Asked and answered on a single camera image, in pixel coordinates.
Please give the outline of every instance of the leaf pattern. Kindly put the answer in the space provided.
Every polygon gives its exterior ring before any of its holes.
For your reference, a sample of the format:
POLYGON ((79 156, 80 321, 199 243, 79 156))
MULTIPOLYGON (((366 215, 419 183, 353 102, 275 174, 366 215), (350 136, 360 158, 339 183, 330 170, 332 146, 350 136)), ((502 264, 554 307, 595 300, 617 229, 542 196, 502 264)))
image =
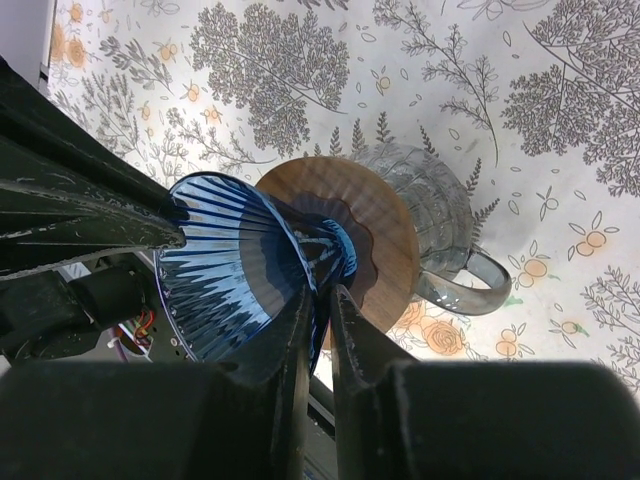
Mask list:
POLYGON ((237 174, 243 164, 270 163, 256 162, 253 155, 240 146, 234 132, 230 134, 230 146, 227 147, 218 140, 215 127, 210 127, 204 132, 198 121, 192 120, 187 123, 177 108, 172 108, 167 112, 167 120, 169 125, 178 132, 181 139, 200 147, 200 160, 219 160, 220 169, 225 173, 237 174))
POLYGON ((135 94, 127 77, 92 74, 82 78, 82 99, 87 112, 98 112, 96 138, 116 155, 140 152, 140 129, 133 115, 135 94))
MULTIPOLYGON (((458 8, 463 10, 476 10, 473 20, 478 19, 483 13, 488 20, 495 20, 502 15, 505 9, 513 9, 517 12, 527 12, 543 7, 549 0, 462 0, 458 8)), ((504 41, 511 46, 509 32, 505 32, 504 41)))
POLYGON ((189 151, 176 141, 169 129, 164 131, 162 143, 151 143, 149 160, 145 165, 148 175, 166 187, 173 186, 183 176, 196 171, 187 160, 189 151))
POLYGON ((607 345, 613 371, 624 384, 638 392, 640 379, 640 284, 620 267, 609 266, 604 276, 584 288, 585 307, 601 329, 617 333, 615 343, 607 345))
MULTIPOLYGON (((298 0, 300 5, 304 5, 307 8, 314 8, 323 5, 321 0, 298 0)), ((349 10, 347 6, 349 0, 324 0, 324 5, 329 7, 331 10, 335 10, 335 7, 342 8, 343 10, 349 10)))
POLYGON ((191 36, 193 68, 208 69, 214 100, 249 106, 248 124, 259 148, 292 155, 309 140, 308 103, 337 112, 349 54, 330 28, 318 25, 315 13, 302 20, 282 18, 266 5, 253 4, 241 22, 218 3, 198 19, 191 36))
POLYGON ((436 152, 435 147, 431 144, 431 139, 429 138, 429 135, 427 135, 427 131, 424 129, 422 125, 420 125, 420 136, 422 137, 422 145, 424 146, 424 149, 434 157, 436 158, 439 157, 440 154, 436 152))
POLYGON ((493 202, 487 205, 480 210, 476 210, 473 213, 473 236, 471 237, 474 243, 478 243, 480 241, 480 234, 482 233, 482 227, 485 222, 489 219, 489 216, 496 209, 498 204, 500 203, 500 199, 496 198, 493 202))
POLYGON ((137 40, 132 40, 122 50, 120 42, 113 36, 100 42, 100 51, 113 60, 119 70, 128 71, 131 79, 143 86, 145 90, 153 90, 160 83, 171 93, 173 78, 156 55, 147 55, 137 40))
POLYGON ((469 177, 469 180, 467 180, 467 183, 466 183, 467 194, 469 195, 469 197, 473 196, 473 192, 478 186, 478 180, 480 179, 481 169, 482 169, 482 159, 478 158, 478 161, 476 162, 476 166, 473 168, 473 173, 471 174, 471 176, 469 177))
POLYGON ((521 76, 503 112, 536 156, 585 145, 596 180, 640 197, 640 29, 636 1, 560 0, 530 36, 559 62, 521 76))
POLYGON ((71 120, 80 125, 84 130, 91 130, 91 124, 89 123, 87 112, 82 109, 80 105, 72 102, 65 91, 59 90, 55 92, 50 100, 51 103, 67 114, 71 120))
POLYGON ((180 6, 167 0, 142 0, 140 6, 147 9, 147 14, 158 17, 161 14, 175 15, 180 11, 180 6))
POLYGON ((396 137, 390 135, 391 130, 389 130, 388 126, 387 112, 380 113, 380 116, 378 117, 378 129, 376 130, 376 133, 378 134, 376 140, 380 143, 391 143, 396 139, 396 137))
POLYGON ((449 27, 450 33, 445 38, 445 44, 437 43, 434 36, 428 33, 431 25, 427 22, 426 16, 417 10, 413 3, 402 7, 397 0, 376 0, 373 12, 378 25, 386 25, 394 30, 402 28, 405 33, 411 34, 410 40, 402 42, 402 51, 410 57, 423 53, 441 56, 441 60, 436 64, 430 61, 425 63, 422 68, 423 79, 430 81, 441 77, 468 94, 472 101, 452 97, 451 100, 440 104, 440 108, 443 112, 466 116, 476 128, 488 130, 493 140, 497 165, 498 143, 488 104, 498 99, 498 87, 491 86, 498 75, 488 58, 482 55, 474 62, 466 62, 462 58, 462 50, 467 41, 462 37, 457 24, 449 27))
POLYGON ((360 119, 356 119, 353 124, 353 135, 351 140, 351 153, 359 153, 364 150, 364 134, 360 128, 360 119))

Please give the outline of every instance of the glass pitcher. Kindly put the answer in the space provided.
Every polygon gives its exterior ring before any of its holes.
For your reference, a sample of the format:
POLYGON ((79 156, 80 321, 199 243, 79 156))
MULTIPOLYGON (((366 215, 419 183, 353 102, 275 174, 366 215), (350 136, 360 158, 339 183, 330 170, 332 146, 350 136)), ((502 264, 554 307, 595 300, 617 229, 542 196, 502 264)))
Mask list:
POLYGON ((502 306, 511 277, 473 244, 469 197, 449 167, 424 149, 397 143, 365 147, 351 159, 382 177, 409 209, 420 249, 419 297, 464 315, 484 315, 502 306), (463 269, 489 288, 456 283, 463 269))

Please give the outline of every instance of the round wooden disc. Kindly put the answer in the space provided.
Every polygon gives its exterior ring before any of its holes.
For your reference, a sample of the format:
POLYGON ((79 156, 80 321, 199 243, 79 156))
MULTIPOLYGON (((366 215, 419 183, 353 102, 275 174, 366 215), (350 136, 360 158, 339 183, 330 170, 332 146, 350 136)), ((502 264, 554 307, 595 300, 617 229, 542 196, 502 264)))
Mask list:
MULTIPOLYGON (((371 170, 342 158, 305 157, 285 162, 263 176, 256 188, 283 202, 301 193, 344 201, 373 238, 378 279, 365 294, 364 316, 383 332, 404 313, 418 278, 418 238, 404 202, 371 170)), ((330 348, 329 336, 323 348, 330 348)))

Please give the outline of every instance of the orange flower print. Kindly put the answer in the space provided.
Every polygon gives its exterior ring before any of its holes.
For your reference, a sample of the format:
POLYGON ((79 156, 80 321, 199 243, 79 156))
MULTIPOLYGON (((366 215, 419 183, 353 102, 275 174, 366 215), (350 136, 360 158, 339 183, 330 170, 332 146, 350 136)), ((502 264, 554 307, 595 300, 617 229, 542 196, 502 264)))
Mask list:
POLYGON ((371 75, 373 75, 373 78, 375 78, 376 80, 376 90, 378 90, 378 93, 383 97, 385 90, 389 90, 389 87, 391 87, 391 79, 387 76, 384 76, 384 73, 386 71, 386 65, 382 67, 380 73, 376 72, 375 70, 371 70, 371 75))
POLYGON ((206 118, 207 124, 222 123, 222 114, 216 107, 206 108, 204 112, 202 112, 202 115, 204 115, 204 118, 206 118))
POLYGON ((452 323, 434 322, 422 330, 422 338, 435 353, 449 357, 464 349, 464 333, 452 323))
POLYGON ((601 224, 602 211, 598 211, 591 221, 591 231, 589 232, 576 223, 569 223, 571 230, 582 237, 580 242, 569 247, 569 251, 567 252, 569 261, 571 261, 576 253, 581 257, 590 257, 596 250, 604 247, 605 243, 607 243, 607 234, 611 235, 620 231, 618 227, 600 228, 601 224))
POLYGON ((550 257, 538 253, 538 242, 536 240, 529 247, 529 255, 520 256, 520 260, 511 255, 508 258, 511 265, 520 271, 513 284, 516 290, 519 288, 531 288, 536 281, 544 277, 560 280, 555 275, 549 274, 547 262, 550 257))
POLYGON ((160 58, 165 62, 169 60, 176 61, 175 56, 178 53, 178 46, 175 43, 171 43, 171 39, 167 41, 167 43, 153 42, 154 45, 158 47, 158 52, 160 52, 160 58))
POLYGON ((198 97, 200 96, 200 87, 198 85, 191 82, 189 86, 185 84, 182 84, 182 86, 187 90, 187 93, 180 97, 181 100, 188 98, 192 102, 198 101, 198 97))
POLYGON ((64 29, 62 25, 56 23, 53 26, 53 35, 51 36, 51 61, 61 62, 64 58, 64 29))
POLYGON ((71 8, 69 9, 69 15, 71 16, 71 21, 73 23, 82 22, 82 17, 84 15, 84 11, 82 10, 82 5, 74 2, 74 4, 71 5, 71 8))
POLYGON ((496 342, 496 352, 507 360, 515 360, 524 357, 524 354, 535 355, 530 347, 521 343, 520 336, 527 329, 527 324, 523 323, 518 328, 511 325, 500 332, 500 339, 496 342))
POLYGON ((104 23, 109 23, 109 21, 111 21, 111 12, 113 12, 113 8, 110 8, 109 10, 104 9, 102 10, 100 13, 98 13, 98 17, 104 22, 104 23))
POLYGON ((140 111, 140 116, 145 122, 149 120, 149 117, 151 116, 151 108, 149 108, 148 101, 144 102, 144 105, 142 105, 142 107, 140 107, 138 111, 140 111))
POLYGON ((412 302, 409 304, 405 312, 400 317, 400 320, 396 322, 393 328, 409 328, 415 323, 420 323, 420 320, 425 315, 423 307, 424 302, 412 302))
POLYGON ((560 206, 560 202, 558 202, 558 199, 551 196, 551 189, 552 187, 551 185, 549 185, 549 188, 547 189, 547 193, 545 195, 536 193, 536 195, 542 199, 542 206, 540 207, 541 222, 544 220, 544 217, 547 216, 547 212, 553 212, 560 206))
POLYGON ((584 335, 585 337, 590 336, 589 333, 582 327, 582 325, 580 325, 577 322, 566 321, 566 322, 558 323, 554 319, 550 319, 549 322, 551 322, 551 325, 555 327, 549 330, 549 332, 555 333, 557 335, 562 335, 562 339, 564 340, 564 343, 569 345, 574 350, 577 347, 576 347, 576 344, 573 342, 573 340, 569 338, 570 336, 573 336, 576 334, 581 334, 581 335, 584 335))
POLYGON ((87 59, 87 52, 84 49, 84 45, 82 44, 82 40, 78 38, 74 38, 69 41, 67 45, 67 58, 69 59, 69 63, 76 68, 84 67, 85 61, 87 59))

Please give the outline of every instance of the patterned fabric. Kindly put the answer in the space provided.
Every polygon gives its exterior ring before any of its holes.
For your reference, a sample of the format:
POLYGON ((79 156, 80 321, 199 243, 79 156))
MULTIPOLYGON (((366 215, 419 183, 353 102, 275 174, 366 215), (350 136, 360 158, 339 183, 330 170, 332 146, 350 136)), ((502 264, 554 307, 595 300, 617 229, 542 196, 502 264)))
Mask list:
POLYGON ((599 362, 637 393, 639 7, 60 0, 50 98, 167 187, 391 140, 437 153, 514 291, 481 318, 413 304, 390 337, 434 360, 599 362))

